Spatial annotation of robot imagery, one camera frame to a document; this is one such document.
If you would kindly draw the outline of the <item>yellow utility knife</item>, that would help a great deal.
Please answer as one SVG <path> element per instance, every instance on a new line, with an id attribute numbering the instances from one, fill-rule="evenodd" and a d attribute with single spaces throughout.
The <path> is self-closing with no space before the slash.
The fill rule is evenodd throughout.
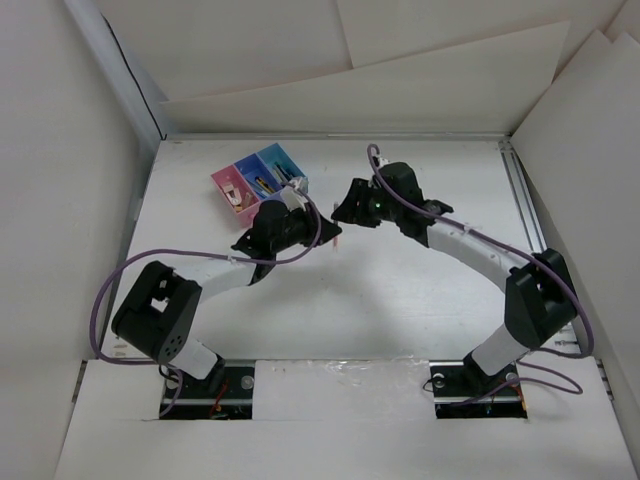
<path id="1" fill-rule="evenodd" d="M 254 180 L 261 187 L 261 189 L 267 192 L 269 195 L 275 193 L 275 190 L 262 177 L 256 176 Z"/>

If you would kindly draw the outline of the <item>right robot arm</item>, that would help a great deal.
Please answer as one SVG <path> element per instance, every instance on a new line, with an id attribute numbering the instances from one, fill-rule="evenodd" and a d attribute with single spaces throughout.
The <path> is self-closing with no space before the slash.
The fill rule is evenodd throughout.
<path id="1" fill-rule="evenodd" d="M 376 228 L 396 225 L 420 245 L 454 258 L 482 275 L 504 295 L 502 324 L 463 359 L 454 381 L 465 404 L 511 386 L 507 371 L 582 310 L 563 256 L 547 249 L 526 253 L 453 218 L 448 204 L 424 197 L 414 170 L 404 162 L 373 163 L 374 175 L 352 180 L 333 220 Z"/>

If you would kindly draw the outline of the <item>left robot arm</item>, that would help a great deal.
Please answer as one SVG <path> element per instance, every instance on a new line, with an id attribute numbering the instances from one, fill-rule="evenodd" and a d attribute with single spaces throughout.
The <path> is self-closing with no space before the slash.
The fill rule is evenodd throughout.
<path id="1" fill-rule="evenodd" d="M 155 363 L 175 367 L 201 396 L 222 387 L 224 360 L 190 336 L 196 311 L 205 301 L 260 282 L 277 255 L 293 246 L 321 246 L 342 229 L 306 203 L 290 209 L 266 201 L 249 228 L 232 246 L 234 258 L 207 259 L 188 268 L 160 261 L 147 264 L 113 317 L 111 329 Z"/>

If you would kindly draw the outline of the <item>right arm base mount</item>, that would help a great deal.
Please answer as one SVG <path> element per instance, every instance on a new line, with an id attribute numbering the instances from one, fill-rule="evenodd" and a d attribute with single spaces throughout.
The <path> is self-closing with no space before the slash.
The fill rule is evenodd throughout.
<path id="1" fill-rule="evenodd" d="M 445 419 L 526 419 L 524 395 L 516 382 L 514 363 L 497 375 L 479 376 L 463 361 L 429 362 L 429 378 L 423 389 L 433 395 L 436 418 Z"/>

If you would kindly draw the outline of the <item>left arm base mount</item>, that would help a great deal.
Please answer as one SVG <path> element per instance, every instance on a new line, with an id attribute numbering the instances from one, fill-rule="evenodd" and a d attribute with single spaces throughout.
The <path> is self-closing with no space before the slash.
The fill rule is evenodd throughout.
<path id="1" fill-rule="evenodd" d="M 212 382 L 185 374 L 178 389 L 177 375 L 164 374 L 161 420 L 251 420 L 255 361 L 228 361 L 212 374 Z"/>

